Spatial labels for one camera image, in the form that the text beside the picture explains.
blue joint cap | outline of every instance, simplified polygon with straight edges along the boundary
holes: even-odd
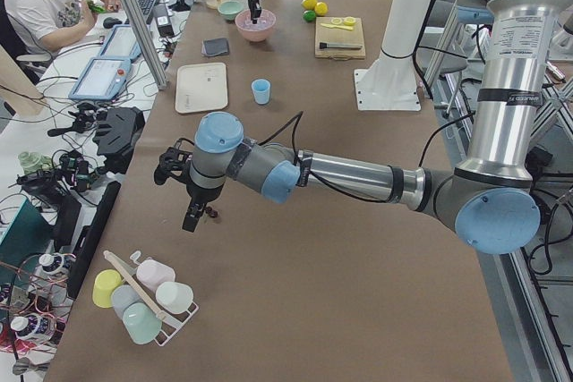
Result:
[[[261,194],[275,203],[284,203],[295,189],[301,171],[288,161],[276,165],[265,179]]]
[[[456,233],[486,254],[507,254],[531,241],[541,221],[533,198],[515,188],[484,191],[456,217]]]
[[[487,9],[458,6],[458,21],[463,24],[493,24],[493,14]]]
[[[222,154],[238,147],[243,137],[243,125],[236,116],[213,112],[201,119],[195,133],[195,145],[202,151]]]

computer mouse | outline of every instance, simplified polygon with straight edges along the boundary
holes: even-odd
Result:
[[[111,29],[112,27],[114,27],[116,24],[123,24],[124,22],[121,21],[119,18],[114,18],[114,17],[107,17],[104,20],[104,29]]]

tablet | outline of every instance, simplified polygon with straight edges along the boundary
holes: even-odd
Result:
[[[135,60],[141,54],[140,44],[135,38],[132,26],[129,24],[117,24],[107,35],[103,47],[98,56],[129,57]]]
[[[108,101],[114,99],[132,69],[129,57],[93,57],[68,96],[71,100]]]

person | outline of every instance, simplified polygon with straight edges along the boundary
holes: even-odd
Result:
[[[119,0],[101,0],[116,11]],[[4,0],[8,17],[30,54],[56,55],[93,29],[97,16],[87,0]]]

white tray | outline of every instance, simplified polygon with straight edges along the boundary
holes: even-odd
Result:
[[[219,110],[227,103],[224,63],[188,64],[177,70],[175,110],[179,114]]]

